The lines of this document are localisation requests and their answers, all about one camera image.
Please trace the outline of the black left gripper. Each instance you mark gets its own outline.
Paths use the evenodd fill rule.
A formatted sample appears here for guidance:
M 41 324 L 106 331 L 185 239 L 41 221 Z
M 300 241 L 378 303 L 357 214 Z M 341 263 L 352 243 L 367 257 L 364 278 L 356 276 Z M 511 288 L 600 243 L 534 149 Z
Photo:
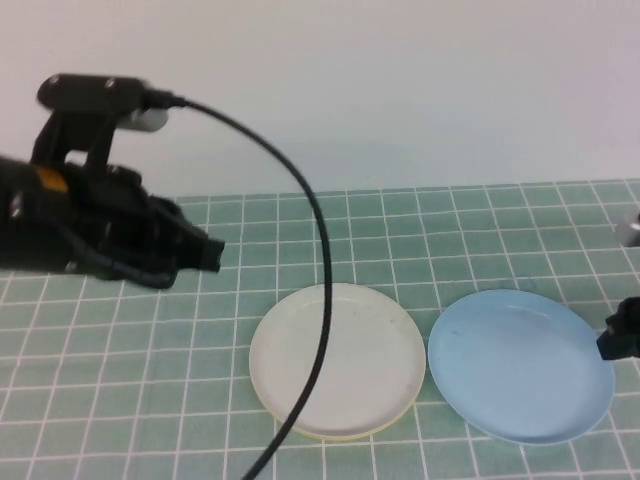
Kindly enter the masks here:
M 168 289 L 182 270 L 220 271 L 225 242 L 206 239 L 173 201 L 149 194 L 138 172 L 69 164 L 64 177 L 75 208 L 64 237 L 80 272 Z

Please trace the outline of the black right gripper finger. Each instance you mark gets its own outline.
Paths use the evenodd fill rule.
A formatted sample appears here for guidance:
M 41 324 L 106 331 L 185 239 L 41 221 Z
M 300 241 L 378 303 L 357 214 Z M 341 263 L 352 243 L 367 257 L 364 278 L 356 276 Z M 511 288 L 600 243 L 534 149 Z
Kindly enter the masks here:
M 639 337 L 635 335 L 616 336 L 610 333 L 602 333 L 596 344 L 604 361 L 618 361 L 639 357 Z
M 606 332 L 616 338 L 639 339 L 640 298 L 623 300 L 616 312 L 606 319 Z

